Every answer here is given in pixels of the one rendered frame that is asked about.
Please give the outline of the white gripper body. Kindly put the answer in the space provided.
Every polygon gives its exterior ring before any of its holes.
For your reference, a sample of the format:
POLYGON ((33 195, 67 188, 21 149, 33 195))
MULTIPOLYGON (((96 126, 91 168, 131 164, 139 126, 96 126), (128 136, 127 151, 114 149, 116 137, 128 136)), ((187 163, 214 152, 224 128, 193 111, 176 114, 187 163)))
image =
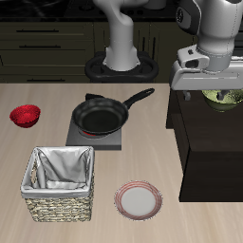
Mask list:
POLYGON ((243 89, 243 59, 233 59, 227 69, 216 74, 199 69, 172 65, 169 85, 173 90, 232 90, 243 89))

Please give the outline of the green bowl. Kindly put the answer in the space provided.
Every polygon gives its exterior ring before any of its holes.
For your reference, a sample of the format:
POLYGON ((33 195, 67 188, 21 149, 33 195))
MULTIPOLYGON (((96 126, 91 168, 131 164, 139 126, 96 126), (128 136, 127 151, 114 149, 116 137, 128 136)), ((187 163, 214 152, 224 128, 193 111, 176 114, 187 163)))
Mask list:
POLYGON ((226 112, 243 102, 243 89, 233 89, 221 101, 221 90, 202 90, 204 100, 214 111, 226 112))

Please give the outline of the dark grey stove plate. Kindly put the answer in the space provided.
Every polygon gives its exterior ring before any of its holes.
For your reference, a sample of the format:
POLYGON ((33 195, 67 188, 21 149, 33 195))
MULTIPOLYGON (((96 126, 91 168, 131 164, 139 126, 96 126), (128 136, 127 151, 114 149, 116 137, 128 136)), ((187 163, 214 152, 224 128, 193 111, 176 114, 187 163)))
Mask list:
POLYGON ((78 126, 70 121, 66 146, 92 146, 95 150, 122 149, 122 131, 118 130, 106 136, 90 136, 81 131, 78 126))

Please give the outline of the white plate with red rim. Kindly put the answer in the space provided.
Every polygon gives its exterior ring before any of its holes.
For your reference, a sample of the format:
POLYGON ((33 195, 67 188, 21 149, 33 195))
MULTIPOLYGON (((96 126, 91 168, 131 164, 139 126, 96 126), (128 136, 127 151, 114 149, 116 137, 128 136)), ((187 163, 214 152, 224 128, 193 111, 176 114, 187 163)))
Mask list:
POLYGON ((134 221, 153 218, 162 207, 162 194, 151 183, 142 180, 129 181, 114 195, 118 212, 134 221))

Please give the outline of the red bowl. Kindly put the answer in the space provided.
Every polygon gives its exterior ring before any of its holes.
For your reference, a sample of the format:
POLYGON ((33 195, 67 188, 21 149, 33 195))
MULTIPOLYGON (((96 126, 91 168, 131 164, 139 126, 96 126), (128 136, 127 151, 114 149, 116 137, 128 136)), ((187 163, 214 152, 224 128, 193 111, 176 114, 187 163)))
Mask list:
POLYGON ((22 128, 30 128, 33 126, 40 118, 41 109, 33 104, 25 104, 13 109, 9 118, 17 126, 22 128))

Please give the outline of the dark wooden cabinet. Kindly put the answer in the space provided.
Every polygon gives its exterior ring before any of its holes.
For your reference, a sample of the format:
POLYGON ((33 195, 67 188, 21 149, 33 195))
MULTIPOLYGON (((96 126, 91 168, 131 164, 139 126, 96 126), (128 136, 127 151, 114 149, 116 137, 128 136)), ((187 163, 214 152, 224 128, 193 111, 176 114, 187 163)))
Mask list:
POLYGON ((181 202, 243 202, 243 102, 214 111, 200 91, 169 95, 166 127, 175 131, 181 202))

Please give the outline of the black frying pan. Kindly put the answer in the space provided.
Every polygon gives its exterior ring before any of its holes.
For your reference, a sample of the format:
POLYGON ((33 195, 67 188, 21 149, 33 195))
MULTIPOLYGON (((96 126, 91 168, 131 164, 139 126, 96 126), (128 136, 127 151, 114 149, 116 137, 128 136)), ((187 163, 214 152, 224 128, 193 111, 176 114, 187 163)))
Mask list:
POLYGON ((129 108, 155 92, 148 88, 123 103, 101 95, 87 93, 85 101, 72 112, 72 120, 80 130, 92 136, 104 136, 119 130, 128 120, 129 108))

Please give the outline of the dark kitchen cupboards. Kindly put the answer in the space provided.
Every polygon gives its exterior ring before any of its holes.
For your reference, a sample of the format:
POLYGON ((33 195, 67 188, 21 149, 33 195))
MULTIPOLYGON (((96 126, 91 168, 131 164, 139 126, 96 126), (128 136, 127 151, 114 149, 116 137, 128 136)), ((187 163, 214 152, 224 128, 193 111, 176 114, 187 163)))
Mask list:
MULTIPOLYGON (((121 10, 134 21, 136 49, 159 65, 156 83, 196 42, 176 24, 178 1, 121 10)), ((107 19, 92 0, 0 0, 0 83, 87 83, 85 63, 108 46, 107 19)))

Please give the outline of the woven basket with white liner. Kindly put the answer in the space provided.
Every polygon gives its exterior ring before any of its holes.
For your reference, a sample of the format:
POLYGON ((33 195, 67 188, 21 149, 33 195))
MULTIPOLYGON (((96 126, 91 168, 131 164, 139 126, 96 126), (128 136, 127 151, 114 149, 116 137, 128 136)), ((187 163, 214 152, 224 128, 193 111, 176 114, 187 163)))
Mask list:
POLYGON ((20 189, 34 221, 91 219, 94 159, 91 146, 42 146, 32 150, 20 189))

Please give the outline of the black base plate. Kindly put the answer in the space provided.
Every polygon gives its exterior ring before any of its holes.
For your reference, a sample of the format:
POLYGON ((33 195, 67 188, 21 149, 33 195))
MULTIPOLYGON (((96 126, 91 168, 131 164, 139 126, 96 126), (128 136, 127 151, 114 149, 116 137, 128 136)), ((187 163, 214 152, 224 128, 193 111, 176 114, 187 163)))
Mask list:
POLYGON ((140 84, 152 83, 159 74, 158 64, 145 51, 139 51, 140 64, 128 71, 115 71, 103 64, 104 51, 98 51, 85 64, 85 75, 94 84, 140 84))

